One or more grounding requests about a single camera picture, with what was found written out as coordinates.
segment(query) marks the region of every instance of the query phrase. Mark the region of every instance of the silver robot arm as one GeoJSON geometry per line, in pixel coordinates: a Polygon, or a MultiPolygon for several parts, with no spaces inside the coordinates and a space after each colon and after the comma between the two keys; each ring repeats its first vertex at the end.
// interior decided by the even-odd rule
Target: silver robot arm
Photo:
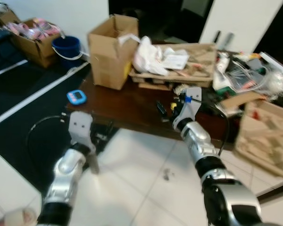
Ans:
{"type": "Polygon", "coordinates": [[[54,167],[54,180],[45,197],[38,225],[67,226],[75,203],[83,166],[89,162],[93,173],[99,172],[95,146],[91,142],[92,117],[83,112],[70,115],[69,133],[72,146],[54,167]]]}
{"type": "Polygon", "coordinates": [[[186,89],[179,103],[171,121],[173,128],[181,132],[201,178],[209,223],[215,226],[275,226],[262,223],[257,198],[226,169],[211,144],[210,135],[194,121],[201,103],[201,89],[186,89]]]}

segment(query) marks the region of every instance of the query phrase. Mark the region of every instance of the brown table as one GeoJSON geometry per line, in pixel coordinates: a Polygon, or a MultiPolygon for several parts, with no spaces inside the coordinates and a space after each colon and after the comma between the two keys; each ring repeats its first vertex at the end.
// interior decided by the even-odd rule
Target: brown table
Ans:
{"type": "MultiPolygon", "coordinates": [[[[95,86],[91,75],[87,76],[79,89],[86,94],[87,102],[79,106],[68,104],[68,110],[90,113],[98,124],[107,125],[113,121],[118,128],[181,139],[170,123],[161,121],[156,108],[156,101],[159,100],[171,115],[170,103],[175,96],[173,92],[138,88],[138,84],[130,78],[121,91],[113,90],[95,86]]],[[[211,135],[212,143],[220,146],[226,128],[224,119],[198,112],[196,120],[211,135]]]]}

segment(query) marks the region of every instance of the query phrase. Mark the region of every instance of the white wall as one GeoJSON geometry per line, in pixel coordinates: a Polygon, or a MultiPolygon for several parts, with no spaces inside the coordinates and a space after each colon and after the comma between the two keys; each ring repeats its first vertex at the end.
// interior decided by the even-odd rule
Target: white wall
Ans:
{"type": "Polygon", "coordinates": [[[182,9],[186,8],[199,16],[204,16],[207,5],[208,0],[183,0],[182,9]]]}
{"type": "Polygon", "coordinates": [[[108,0],[2,0],[21,20],[44,18],[80,39],[88,53],[87,33],[108,18],[108,0]]]}
{"type": "Polygon", "coordinates": [[[215,0],[200,42],[212,42],[221,30],[220,44],[232,32],[228,50],[252,52],[270,26],[283,0],[215,0]]]}

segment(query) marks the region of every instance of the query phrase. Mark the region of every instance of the tiled floor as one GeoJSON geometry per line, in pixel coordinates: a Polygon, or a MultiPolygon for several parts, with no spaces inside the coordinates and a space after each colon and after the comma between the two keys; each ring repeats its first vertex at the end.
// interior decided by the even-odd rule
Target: tiled floor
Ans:
{"type": "MultiPolygon", "coordinates": [[[[231,152],[222,159],[256,194],[283,182],[231,152]]],[[[183,142],[121,129],[99,161],[101,174],[87,170],[80,180],[70,226],[207,225],[200,179],[183,142]]],[[[0,170],[0,217],[26,205],[39,213],[38,192],[1,158],[0,170]]],[[[283,198],[264,204],[262,217],[283,226],[283,198]]]]}

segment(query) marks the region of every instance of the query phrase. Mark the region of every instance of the white tape line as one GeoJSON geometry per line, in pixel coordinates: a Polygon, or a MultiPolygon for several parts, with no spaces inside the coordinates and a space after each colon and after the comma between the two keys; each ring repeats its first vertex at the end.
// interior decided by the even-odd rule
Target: white tape line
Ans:
{"type": "Polygon", "coordinates": [[[77,67],[76,69],[69,71],[69,73],[67,73],[63,77],[55,80],[51,84],[45,86],[41,90],[39,90],[39,91],[35,92],[34,94],[32,94],[30,97],[28,97],[25,100],[21,101],[19,104],[17,104],[16,106],[14,106],[11,109],[9,109],[7,112],[5,112],[2,115],[0,115],[0,122],[4,121],[9,116],[11,116],[12,114],[14,114],[17,111],[19,111],[21,108],[25,107],[29,103],[33,102],[35,99],[37,99],[40,96],[42,96],[44,93],[48,92],[49,90],[51,90],[52,88],[54,88],[55,86],[57,86],[58,84],[63,82],[64,80],[68,79],[69,77],[71,77],[72,75],[77,73],[79,70],[83,69],[88,64],[89,64],[88,62],[85,62],[84,64],[82,64],[81,66],[77,67]]]}
{"type": "Polygon", "coordinates": [[[19,61],[18,63],[15,63],[15,64],[12,65],[12,66],[9,66],[9,67],[7,67],[7,68],[4,68],[4,69],[2,69],[2,70],[0,71],[0,75],[3,74],[3,73],[5,73],[5,72],[7,72],[7,71],[9,71],[9,70],[11,70],[11,69],[13,69],[13,68],[15,68],[15,67],[18,67],[18,66],[20,66],[20,65],[23,65],[23,64],[25,64],[25,63],[27,63],[27,62],[28,62],[27,60],[21,60],[21,61],[19,61]]]}

